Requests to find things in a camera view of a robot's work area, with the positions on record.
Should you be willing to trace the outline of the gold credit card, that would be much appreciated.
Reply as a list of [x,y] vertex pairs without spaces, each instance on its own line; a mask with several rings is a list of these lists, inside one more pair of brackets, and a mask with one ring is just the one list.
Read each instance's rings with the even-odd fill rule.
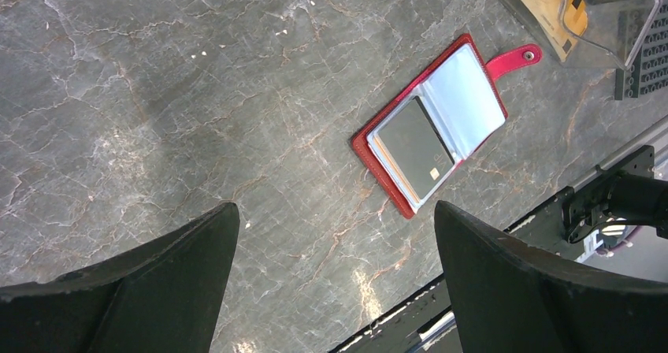
[[390,170],[392,171],[393,176],[396,178],[397,184],[403,190],[404,195],[409,199],[409,202],[411,204],[415,205],[416,207],[419,207],[418,204],[420,203],[421,199],[418,197],[417,193],[414,191],[414,189],[411,187],[411,185],[407,181],[407,178],[405,177],[403,171],[399,168],[398,163],[392,157],[388,148],[381,141],[381,139],[378,135],[375,135],[373,137],[373,142],[374,142],[374,146],[377,147],[380,154],[384,158],[384,161],[390,167]]

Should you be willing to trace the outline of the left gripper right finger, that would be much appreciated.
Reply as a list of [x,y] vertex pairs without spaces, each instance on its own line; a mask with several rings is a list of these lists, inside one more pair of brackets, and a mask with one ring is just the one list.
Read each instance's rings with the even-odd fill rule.
[[666,351],[666,284],[529,246],[445,201],[434,228],[463,351]]

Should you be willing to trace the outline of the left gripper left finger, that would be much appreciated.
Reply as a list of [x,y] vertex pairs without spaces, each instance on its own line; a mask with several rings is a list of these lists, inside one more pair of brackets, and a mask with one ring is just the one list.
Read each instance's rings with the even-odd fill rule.
[[207,352],[239,225],[222,203],[105,261],[2,288],[2,351]]

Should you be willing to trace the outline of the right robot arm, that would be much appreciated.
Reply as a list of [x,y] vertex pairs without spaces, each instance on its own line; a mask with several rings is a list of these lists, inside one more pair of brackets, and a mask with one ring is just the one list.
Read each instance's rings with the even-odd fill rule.
[[564,240],[579,243],[591,232],[614,225],[605,217],[653,227],[658,237],[666,239],[667,182],[626,171],[602,172],[564,202]]

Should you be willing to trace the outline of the black credit card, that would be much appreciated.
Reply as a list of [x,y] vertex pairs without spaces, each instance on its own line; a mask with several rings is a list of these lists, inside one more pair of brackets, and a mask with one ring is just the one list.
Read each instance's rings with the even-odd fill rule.
[[424,202],[455,166],[420,97],[407,100],[375,133]]

